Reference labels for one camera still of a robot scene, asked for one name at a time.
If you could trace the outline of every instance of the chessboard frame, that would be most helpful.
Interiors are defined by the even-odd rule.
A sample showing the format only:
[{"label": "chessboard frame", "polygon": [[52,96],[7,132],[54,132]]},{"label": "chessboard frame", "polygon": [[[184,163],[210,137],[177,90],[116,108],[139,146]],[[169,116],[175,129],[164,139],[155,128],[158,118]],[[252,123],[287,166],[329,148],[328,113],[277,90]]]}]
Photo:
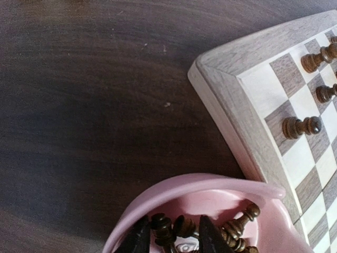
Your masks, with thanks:
[{"label": "chessboard frame", "polygon": [[[245,176],[286,189],[284,203],[293,222],[301,216],[294,190],[237,76],[334,25],[337,25],[336,10],[271,27],[202,54],[188,72]],[[225,83],[226,89],[219,83]]]}]

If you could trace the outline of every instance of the brown pawn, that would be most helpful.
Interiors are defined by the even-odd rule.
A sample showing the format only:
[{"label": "brown pawn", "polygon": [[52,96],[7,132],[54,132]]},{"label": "brown pawn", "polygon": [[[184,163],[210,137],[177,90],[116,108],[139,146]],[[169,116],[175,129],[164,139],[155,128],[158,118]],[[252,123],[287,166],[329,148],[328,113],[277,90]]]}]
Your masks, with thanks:
[{"label": "brown pawn", "polygon": [[156,238],[154,242],[163,247],[165,253],[178,253],[174,245],[176,235],[171,225],[171,219],[166,217],[164,213],[157,213],[151,217],[151,229]]},{"label": "brown pawn", "polygon": [[175,234],[182,238],[194,237],[199,239],[198,226],[192,219],[185,218],[180,215],[174,222],[173,231]]},{"label": "brown pawn", "polygon": [[297,139],[304,133],[310,135],[321,132],[322,121],[316,116],[305,118],[303,121],[290,117],[283,121],[282,129],[287,139]]},{"label": "brown pawn", "polygon": [[337,84],[334,84],[332,87],[326,85],[319,86],[316,89],[316,95],[321,103],[329,102],[333,96],[337,96]]},{"label": "brown pawn", "polygon": [[236,252],[243,252],[247,246],[246,240],[243,238],[239,238],[235,240],[227,231],[223,228],[220,229],[221,236],[225,240],[225,242]]},{"label": "brown pawn", "polygon": [[257,249],[257,247],[254,246],[248,246],[243,253],[259,253],[259,250]]},{"label": "brown pawn", "polygon": [[243,211],[243,215],[241,217],[225,222],[222,225],[222,230],[235,240],[238,240],[242,236],[244,226],[248,223],[248,221],[253,221],[259,215],[259,207],[252,203]]},{"label": "brown pawn", "polygon": [[319,54],[307,54],[301,58],[301,63],[308,73],[315,72],[322,62],[331,63],[337,58],[337,43],[332,42],[328,47],[321,47]]}]

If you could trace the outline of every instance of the chessboard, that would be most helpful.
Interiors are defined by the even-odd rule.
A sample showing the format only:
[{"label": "chessboard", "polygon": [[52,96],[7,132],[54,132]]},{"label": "chessboard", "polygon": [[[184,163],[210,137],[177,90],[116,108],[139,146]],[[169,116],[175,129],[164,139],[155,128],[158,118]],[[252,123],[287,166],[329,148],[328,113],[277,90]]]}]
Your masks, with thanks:
[{"label": "chessboard", "polygon": [[[337,60],[308,73],[301,58],[337,36],[337,11],[287,22],[199,56],[189,79],[248,179],[282,186],[291,219],[315,253],[337,253]],[[319,134],[289,140],[288,117],[321,119]]]}]

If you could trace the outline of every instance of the pink bowl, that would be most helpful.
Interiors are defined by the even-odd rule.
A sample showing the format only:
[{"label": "pink bowl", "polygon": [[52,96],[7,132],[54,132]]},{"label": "pink bowl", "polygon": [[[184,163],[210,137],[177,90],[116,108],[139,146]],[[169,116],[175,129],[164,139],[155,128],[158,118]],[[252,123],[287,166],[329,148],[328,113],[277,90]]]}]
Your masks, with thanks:
[{"label": "pink bowl", "polygon": [[[217,225],[233,218],[252,201],[260,216],[247,224],[243,237],[260,253],[311,253],[313,250],[295,230],[288,211],[281,202],[285,191],[266,183],[227,178],[214,174],[186,174],[164,180],[140,194],[125,209],[110,234],[103,253],[111,253],[128,229],[144,215],[164,212],[174,220],[181,214],[199,221],[208,215]],[[179,239],[180,251],[197,247],[194,238]],[[151,242],[150,253],[162,252]]]}]

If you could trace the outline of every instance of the table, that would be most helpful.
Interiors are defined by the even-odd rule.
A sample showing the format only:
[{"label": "table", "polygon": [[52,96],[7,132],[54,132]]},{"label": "table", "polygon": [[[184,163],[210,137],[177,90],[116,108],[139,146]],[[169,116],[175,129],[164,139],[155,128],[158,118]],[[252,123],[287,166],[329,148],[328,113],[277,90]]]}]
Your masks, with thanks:
[{"label": "table", "polygon": [[336,3],[2,0],[0,252],[100,252],[151,185],[243,178],[187,70]]}]

